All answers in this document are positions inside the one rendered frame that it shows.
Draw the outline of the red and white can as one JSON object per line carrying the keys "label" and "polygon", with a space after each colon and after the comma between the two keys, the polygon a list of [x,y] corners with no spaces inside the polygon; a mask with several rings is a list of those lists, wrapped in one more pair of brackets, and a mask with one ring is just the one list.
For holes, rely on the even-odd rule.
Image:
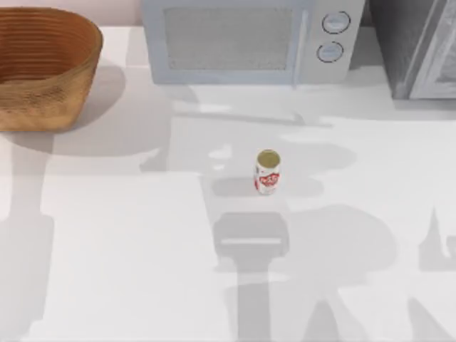
{"label": "red and white can", "polygon": [[272,194],[280,179],[281,158],[275,150],[262,150],[256,157],[254,185],[261,195]]}

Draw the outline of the round microwave knob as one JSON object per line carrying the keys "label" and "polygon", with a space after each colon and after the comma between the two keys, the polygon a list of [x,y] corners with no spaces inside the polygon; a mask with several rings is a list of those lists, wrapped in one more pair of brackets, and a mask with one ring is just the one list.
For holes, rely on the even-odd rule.
{"label": "round microwave knob", "polygon": [[322,28],[328,34],[340,34],[348,29],[351,18],[345,11],[326,14],[322,20]]}
{"label": "round microwave knob", "polygon": [[323,43],[316,51],[316,56],[322,63],[335,63],[343,56],[343,54],[343,46],[336,41]]}

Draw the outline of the microwave oven door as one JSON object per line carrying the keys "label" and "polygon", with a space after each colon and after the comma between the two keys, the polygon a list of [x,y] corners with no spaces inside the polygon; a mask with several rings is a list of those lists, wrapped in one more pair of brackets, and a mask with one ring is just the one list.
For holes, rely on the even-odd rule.
{"label": "microwave oven door", "polygon": [[159,84],[291,84],[312,0],[141,0]]}

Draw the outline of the grey cabinet door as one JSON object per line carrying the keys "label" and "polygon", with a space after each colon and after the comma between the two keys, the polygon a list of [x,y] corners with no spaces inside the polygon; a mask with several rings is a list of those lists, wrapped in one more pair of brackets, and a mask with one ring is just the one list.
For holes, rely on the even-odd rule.
{"label": "grey cabinet door", "polygon": [[411,99],[456,100],[456,0],[434,0],[415,65]]}

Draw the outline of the pale microwave oven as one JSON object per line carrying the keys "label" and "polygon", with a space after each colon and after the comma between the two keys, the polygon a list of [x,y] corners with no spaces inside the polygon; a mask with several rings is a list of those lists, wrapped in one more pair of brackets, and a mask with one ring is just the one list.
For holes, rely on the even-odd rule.
{"label": "pale microwave oven", "polygon": [[[363,14],[365,0],[312,0],[313,9],[307,20],[306,43],[304,46],[301,83],[326,84],[342,81],[348,72],[353,48]],[[340,34],[328,34],[322,28],[326,14],[345,11],[351,18],[351,24]],[[318,47],[326,42],[336,41],[344,48],[343,56],[335,63],[322,63],[316,56]]]}

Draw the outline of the brown woven basket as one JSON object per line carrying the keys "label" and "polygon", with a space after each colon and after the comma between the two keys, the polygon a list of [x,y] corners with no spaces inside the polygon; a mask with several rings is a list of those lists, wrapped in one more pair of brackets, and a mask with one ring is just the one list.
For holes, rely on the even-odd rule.
{"label": "brown woven basket", "polygon": [[66,130],[95,77],[103,35],[80,14],[0,6],[0,131]]}

